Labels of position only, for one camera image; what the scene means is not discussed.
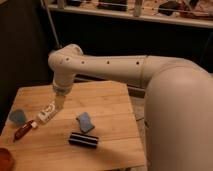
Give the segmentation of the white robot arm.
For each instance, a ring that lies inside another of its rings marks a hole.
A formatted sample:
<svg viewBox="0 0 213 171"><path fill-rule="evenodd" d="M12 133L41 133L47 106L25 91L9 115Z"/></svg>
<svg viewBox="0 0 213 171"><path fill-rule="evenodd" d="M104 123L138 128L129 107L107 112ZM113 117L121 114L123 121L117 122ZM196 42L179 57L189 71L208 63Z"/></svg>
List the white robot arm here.
<svg viewBox="0 0 213 171"><path fill-rule="evenodd" d="M213 76L175 57L87 56L75 44L49 55L53 90L68 94L77 74L145 90L148 171L213 171Z"/></svg>

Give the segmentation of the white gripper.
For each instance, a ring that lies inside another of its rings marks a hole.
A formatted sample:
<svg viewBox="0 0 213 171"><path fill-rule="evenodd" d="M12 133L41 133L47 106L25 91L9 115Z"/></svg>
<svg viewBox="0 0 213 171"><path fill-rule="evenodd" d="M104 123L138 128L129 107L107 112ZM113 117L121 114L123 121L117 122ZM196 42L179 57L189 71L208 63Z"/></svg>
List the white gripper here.
<svg viewBox="0 0 213 171"><path fill-rule="evenodd" d="M67 94L70 93L70 87L59 87L57 85L53 85L53 91L55 92L55 106L57 109L62 109L64 106L65 97Z"/></svg>

